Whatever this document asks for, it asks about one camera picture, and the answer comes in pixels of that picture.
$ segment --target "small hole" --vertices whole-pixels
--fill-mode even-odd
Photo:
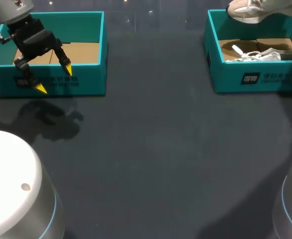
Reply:
[[[21,189],[23,189],[24,191],[30,191],[31,187],[27,183],[23,183],[21,184]]]

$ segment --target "shoe box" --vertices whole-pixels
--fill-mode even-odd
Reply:
[[[49,51],[29,62],[47,94],[32,88],[16,69],[21,55],[13,41],[0,43],[0,98],[103,96],[106,92],[108,39],[103,12],[35,12],[44,27],[59,38],[72,62],[72,76],[65,74],[55,53]],[[7,26],[0,27],[6,37]]]
[[[226,62],[244,53],[292,49],[292,17],[273,14],[261,23],[246,24],[231,19],[225,10],[209,10],[204,33],[204,49],[214,91],[292,91],[292,60]]]

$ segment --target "white sneaker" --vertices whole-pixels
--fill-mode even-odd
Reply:
[[[256,24],[273,13],[292,16],[292,0],[233,0],[226,11],[237,21]]]
[[[248,53],[243,53],[243,51],[236,45],[232,48],[241,56],[234,60],[228,60],[226,62],[236,62],[236,61],[292,61],[292,50],[280,51],[273,48],[269,48],[264,52],[252,51]]]

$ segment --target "teal box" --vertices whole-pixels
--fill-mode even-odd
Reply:
[[[13,63],[17,47],[13,41],[0,43],[0,97],[53,97],[104,95],[107,75],[108,41],[103,12],[39,12],[47,30],[52,30],[62,42],[99,43],[98,63],[73,64],[72,77],[66,76],[59,64],[30,65],[35,76],[42,80],[47,95],[25,85],[22,73]],[[0,32],[7,37],[7,26]]]
[[[292,91],[292,61],[225,62],[219,40],[290,38],[292,17],[274,14],[259,24],[231,19],[225,10],[209,10],[205,54],[217,93]]]

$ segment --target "gray table surface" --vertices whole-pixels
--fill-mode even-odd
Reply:
[[[265,239],[292,162],[292,96],[213,92],[207,10],[227,0],[35,0],[104,10],[105,97],[0,100],[63,201],[66,239]]]

